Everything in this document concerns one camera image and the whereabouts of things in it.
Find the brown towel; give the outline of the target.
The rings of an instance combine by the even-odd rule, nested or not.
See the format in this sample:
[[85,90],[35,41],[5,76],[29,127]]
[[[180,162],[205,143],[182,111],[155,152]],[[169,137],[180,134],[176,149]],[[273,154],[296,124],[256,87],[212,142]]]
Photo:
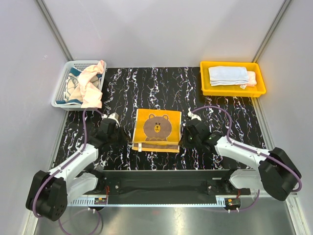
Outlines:
[[181,112],[137,109],[132,150],[179,153]]

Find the pale pink towel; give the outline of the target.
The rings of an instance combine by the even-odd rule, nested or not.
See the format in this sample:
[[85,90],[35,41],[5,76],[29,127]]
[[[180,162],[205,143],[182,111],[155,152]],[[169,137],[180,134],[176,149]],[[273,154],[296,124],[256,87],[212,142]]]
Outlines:
[[78,82],[83,99],[81,108],[102,108],[102,92],[92,84],[91,79],[103,72],[104,61],[100,60],[97,65],[88,66],[80,73]]

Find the light blue white towel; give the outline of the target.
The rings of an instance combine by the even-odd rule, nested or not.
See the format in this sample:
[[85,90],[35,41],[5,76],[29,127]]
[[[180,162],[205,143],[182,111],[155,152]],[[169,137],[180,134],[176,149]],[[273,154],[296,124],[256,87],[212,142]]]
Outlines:
[[216,66],[209,67],[208,72],[211,86],[242,85],[249,79],[245,67]]

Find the pink rabbit towel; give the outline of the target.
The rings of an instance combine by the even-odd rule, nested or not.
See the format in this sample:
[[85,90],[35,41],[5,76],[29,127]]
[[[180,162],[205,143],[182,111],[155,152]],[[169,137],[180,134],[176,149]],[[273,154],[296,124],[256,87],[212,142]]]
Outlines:
[[246,84],[240,85],[240,88],[245,89],[246,87],[254,87],[256,82],[256,73],[253,71],[247,71],[248,74],[248,82]]

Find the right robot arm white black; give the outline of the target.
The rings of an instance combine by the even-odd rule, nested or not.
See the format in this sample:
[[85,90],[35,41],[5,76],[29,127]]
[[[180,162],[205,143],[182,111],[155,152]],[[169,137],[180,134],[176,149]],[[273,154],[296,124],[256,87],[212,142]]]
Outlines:
[[231,158],[250,167],[249,170],[230,169],[221,179],[209,180],[210,195],[256,189],[264,190],[276,200],[285,201],[301,179],[300,172],[283,149],[259,149],[218,132],[210,132],[202,119],[192,112],[188,113],[179,144],[184,148],[196,148]]

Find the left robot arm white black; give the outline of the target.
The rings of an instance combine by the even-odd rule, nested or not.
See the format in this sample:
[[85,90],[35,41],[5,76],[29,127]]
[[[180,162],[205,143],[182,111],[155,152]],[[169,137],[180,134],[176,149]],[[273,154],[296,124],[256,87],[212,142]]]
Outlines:
[[95,133],[85,137],[74,154],[50,171],[40,170],[34,175],[25,207],[36,218],[56,221],[63,215],[68,203],[87,192],[100,194],[107,189],[102,169],[85,169],[98,159],[102,148],[126,143],[127,135],[117,113],[103,114],[101,118]]

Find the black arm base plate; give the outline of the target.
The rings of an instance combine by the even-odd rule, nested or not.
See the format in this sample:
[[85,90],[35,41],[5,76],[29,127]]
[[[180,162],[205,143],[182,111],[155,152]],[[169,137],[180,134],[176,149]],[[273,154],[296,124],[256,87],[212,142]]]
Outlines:
[[172,192],[195,191],[207,195],[248,195],[250,190],[236,189],[227,180],[232,170],[106,170],[95,189],[88,194],[101,194],[109,189],[110,195],[126,194],[135,190]]

